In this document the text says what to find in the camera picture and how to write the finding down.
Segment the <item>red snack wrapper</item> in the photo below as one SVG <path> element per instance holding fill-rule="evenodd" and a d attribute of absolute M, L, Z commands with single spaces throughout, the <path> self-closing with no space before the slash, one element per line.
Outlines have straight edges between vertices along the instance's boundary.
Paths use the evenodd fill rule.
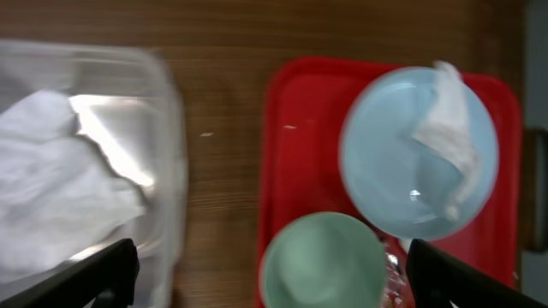
<path fill-rule="evenodd" d="M 384 255 L 386 259 L 386 284 L 382 307 L 407 308 L 408 279 L 404 272 L 403 261 L 389 243 L 384 243 Z"/>

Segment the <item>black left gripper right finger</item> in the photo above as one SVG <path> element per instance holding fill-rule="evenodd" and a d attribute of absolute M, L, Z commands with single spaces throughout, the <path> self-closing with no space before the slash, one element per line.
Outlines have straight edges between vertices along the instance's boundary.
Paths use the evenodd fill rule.
<path fill-rule="evenodd" d="M 416 308 L 547 308 L 423 240 L 412 240 L 406 273 Z"/>

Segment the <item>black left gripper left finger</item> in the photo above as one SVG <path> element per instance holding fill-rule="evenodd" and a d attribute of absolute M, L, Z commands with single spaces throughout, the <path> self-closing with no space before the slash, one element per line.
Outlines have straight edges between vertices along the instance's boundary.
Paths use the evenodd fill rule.
<path fill-rule="evenodd" d="M 134 304 L 140 272 L 137 248 L 119 240 L 1 302 L 2 308 L 127 308 Z"/>

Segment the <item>white napkin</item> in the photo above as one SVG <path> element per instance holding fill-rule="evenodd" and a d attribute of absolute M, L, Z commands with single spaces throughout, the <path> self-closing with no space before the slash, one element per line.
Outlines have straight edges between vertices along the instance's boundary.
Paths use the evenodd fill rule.
<path fill-rule="evenodd" d="M 57 267 L 145 212 L 138 190 L 72 134 L 59 92 L 38 91 L 1 114 L 1 281 Z"/>
<path fill-rule="evenodd" d="M 467 87 L 461 74 L 452 64 L 443 61 L 436 61 L 434 70 L 436 97 L 414 130 L 413 138 L 462 175 L 444 201 L 444 216 L 454 221 L 459 217 L 460 205 L 474 190 L 481 161 L 471 137 Z"/>

